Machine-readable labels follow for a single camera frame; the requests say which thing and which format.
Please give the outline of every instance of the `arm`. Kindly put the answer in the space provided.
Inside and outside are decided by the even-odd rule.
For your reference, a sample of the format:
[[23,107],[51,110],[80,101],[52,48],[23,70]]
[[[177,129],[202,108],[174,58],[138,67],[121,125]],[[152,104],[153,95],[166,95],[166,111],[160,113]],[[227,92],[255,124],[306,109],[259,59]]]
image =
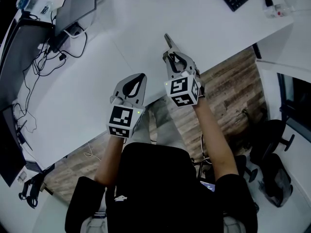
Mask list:
[[111,136],[94,180],[107,188],[116,183],[123,147],[123,138]]
[[233,153],[225,140],[207,100],[200,98],[193,106],[203,132],[208,156],[213,163],[215,180],[226,174],[239,174]]

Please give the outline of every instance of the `white cable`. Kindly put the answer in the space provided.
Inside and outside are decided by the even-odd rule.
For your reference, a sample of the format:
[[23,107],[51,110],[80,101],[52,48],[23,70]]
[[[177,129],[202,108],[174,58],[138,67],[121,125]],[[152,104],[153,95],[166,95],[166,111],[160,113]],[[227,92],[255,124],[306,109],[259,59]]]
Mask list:
[[94,21],[95,21],[95,17],[96,17],[96,10],[94,11],[94,15],[93,15],[93,19],[92,19],[92,21],[91,21],[91,24],[90,24],[84,31],[80,32],[78,35],[71,35],[67,30],[64,30],[64,32],[65,32],[66,34],[68,34],[68,36],[69,36],[70,38],[73,38],[73,39],[78,38],[78,37],[81,36],[82,34],[86,33],[87,30],[93,25],[93,23],[94,23]]
[[93,151],[92,151],[92,149],[91,149],[91,146],[89,145],[89,142],[87,142],[87,144],[88,144],[89,150],[91,150],[91,153],[89,153],[89,152],[84,152],[84,153],[83,153],[84,156],[85,156],[85,157],[92,157],[92,156],[95,156],[97,159],[99,159],[99,160],[101,161],[100,158],[98,158],[95,154],[93,154]]
[[205,156],[204,156],[204,151],[203,151],[203,134],[201,135],[201,151],[202,151],[202,154],[203,154],[203,157],[204,157],[203,161],[206,161],[208,164],[212,164],[212,162],[210,161],[209,157],[205,158]]

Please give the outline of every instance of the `black cable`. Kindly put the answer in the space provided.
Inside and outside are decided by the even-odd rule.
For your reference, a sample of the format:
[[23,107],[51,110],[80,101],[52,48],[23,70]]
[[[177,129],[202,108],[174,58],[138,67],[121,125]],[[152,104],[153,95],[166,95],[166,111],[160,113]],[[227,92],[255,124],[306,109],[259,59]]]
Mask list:
[[[22,110],[20,104],[19,104],[19,103],[16,103],[16,104],[14,105],[14,107],[13,107],[13,116],[14,116],[14,119],[15,119],[15,120],[16,120],[16,118],[15,118],[15,115],[14,115],[14,109],[15,109],[15,107],[16,107],[17,105],[19,106],[19,111],[21,111],[21,112],[24,114],[24,112],[23,112],[23,110]],[[29,115],[31,115],[31,116],[33,117],[33,119],[35,120],[35,128],[33,129],[32,132],[30,132],[30,131],[28,130],[27,126],[25,126],[25,128],[26,128],[26,130],[27,130],[29,133],[32,134],[32,133],[37,129],[37,120],[36,120],[36,118],[35,118],[29,111],[28,111],[28,113],[29,113]]]
[[[52,13],[51,13],[51,23],[52,23],[52,25],[53,25],[53,21],[54,21],[55,19],[56,19],[56,16],[55,16],[54,18],[52,18]],[[34,89],[35,89],[35,85],[36,85],[36,83],[38,82],[39,78],[40,78],[40,77],[47,77],[47,76],[49,76],[50,74],[52,74],[55,70],[61,68],[61,67],[66,63],[66,60],[67,60],[67,59],[64,58],[64,62],[63,62],[60,66],[55,67],[55,68],[54,68],[51,72],[49,72],[48,74],[40,74],[40,72],[44,69],[44,66],[45,66],[45,64],[46,64],[46,62],[47,62],[48,60],[52,60],[52,59],[56,58],[58,55],[63,54],[64,52],[67,53],[68,55],[70,55],[70,56],[73,57],[73,58],[80,58],[80,57],[84,54],[84,51],[85,51],[85,49],[86,49],[86,44],[87,44],[87,33],[86,33],[86,32],[84,32],[84,33],[85,33],[85,36],[86,36],[86,40],[85,40],[85,43],[84,43],[84,46],[83,46],[82,53],[81,53],[79,56],[75,56],[75,55],[69,53],[69,52],[66,51],[66,50],[62,50],[62,51],[61,51],[60,49],[57,49],[57,50],[59,51],[59,53],[58,53],[57,55],[55,55],[54,57],[52,57],[52,58],[48,58],[48,56],[47,56],[47,50],[44,50],[44,51],[43,51],[44,46],[45,46],[46,42],[48,41],[48,38],[45,39],[45,41],[44,41],[44,43],[43,43],[43,46],[42,46],[42,48],[41,48],[40,53],[31,61],[30,65],[29,65],[28,67],[26,67],[26,68],[22,71],[22,73],[23,73],[23,78],[24,78],[24,83],[25,83],[25,87],[28,89],[29,92],[28,92],[28,95],[27,95],[27,97],[26,97],[25,109],[24,109],[24,110],[22,110],[22,108],[21,108],[21,106],[20,106],[19,103],[16,103],[16,104],[14,105],[14,107],[13,107],[13,112],[14,112],[15,106],[18,105],[18,106],[20,107],[20,112],[22,112],[22,114],[23,114],[23,115],[20,116],[18,119],[16,119],[16,118],[15,118],[15,115],[14,115],[14,118],[16,119],[16,121],[19,121],[21,118],[25,117],[25,116],[27,115],[27,113],[30,114],[30,112],[28,111],[29,101],[30,101],[31,95],[32,95],[32,93],[33,93],[33,91],[34,91]],[[44,53],[44,55],[43,55],[43,57],[41,58],[41,60],[39,60],[39,62],[37,63],[36,60],[41,56],[42,53]],[[35,81],[35,83],[34,83],[34,85],[33,85],[32,90],[27,86],[27,84],[26,84],[26,76],[25,76],[25,71],[27,71],[30,67],[33,68],[34,74],[38,76],[38,78],[36,79],[36,81]],[[29,133],[33,133],[34,130],[37,129],[37,124],[36,124],[36,118],[35,118],[32,114],[30,114],[30,115],[35,119],[35,129],[33,129],[33,131],[30,132],[30,131],[27,129],[27,127],[26,127],[26,130],[27,130]]]
[[60,50],[58,47],[56,47],[56,49],[58,50],[59,53],[64,53],[64,52],[65,52],[66,54],[70,55],[70,56],[73,57],[73,58],[76,58],[76,59],[80,58],[80,57],[84,54],[84,51],[85,51],[85,49],[86,49],[86,44],[87,44],[87,33],[84,32],[84,34],[86,35],[86,41],[85,41],[85,43],[84,43],[84,47],[83,47],[82,53],[81,53],[79,56],[75,56],[75,55],[69,53],[69,52],[66,51],[66,50]]
[[59,68],[61,68],[65,63],[66,63],[66,58],[64,59],[65,61],[59,66],[59,67],[55,67],[51,72],[49,72],[48,74],[40,74],[39,73],[39,77],[47,77],[47,76],[49,76],[52,72],[54,72],[56,69],[59,69]]
[[40,21],[40,18],[39,18],[39,17],[37,17],[36,15],[29,14],[29,17],[30,17],[30,18],[31,18],[31,17],[34,17],[34,18],[35,18],[34,20],[36,20],[36,21]]

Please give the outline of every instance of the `chair backrest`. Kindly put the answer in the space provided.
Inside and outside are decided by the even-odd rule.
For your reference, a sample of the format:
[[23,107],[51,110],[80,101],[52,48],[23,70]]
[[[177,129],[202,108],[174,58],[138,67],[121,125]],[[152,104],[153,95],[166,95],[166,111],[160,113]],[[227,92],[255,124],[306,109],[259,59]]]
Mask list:
[[293,191],[291,177],[275,153],[269,154],[261,163],[264,183],[260,183],[260,190],[276,207],[281,207],[288,200]]
[[259,165],[270,153],[274,152],[282,138],[286,123],[281,120],[270,120],[260,125],[254,136],[250,152],[251,162]]

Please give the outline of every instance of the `computer monitor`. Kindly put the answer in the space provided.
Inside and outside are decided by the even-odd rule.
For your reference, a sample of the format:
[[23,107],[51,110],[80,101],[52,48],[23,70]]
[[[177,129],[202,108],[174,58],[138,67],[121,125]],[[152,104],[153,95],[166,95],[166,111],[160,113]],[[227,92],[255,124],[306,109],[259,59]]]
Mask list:
[[0,128],[0,175],[11,186],[26,164],[17,139],[12,105],[0,111]]
[[63,7],[57,9],[55,36],[94,10],[96,0],[65,0]]

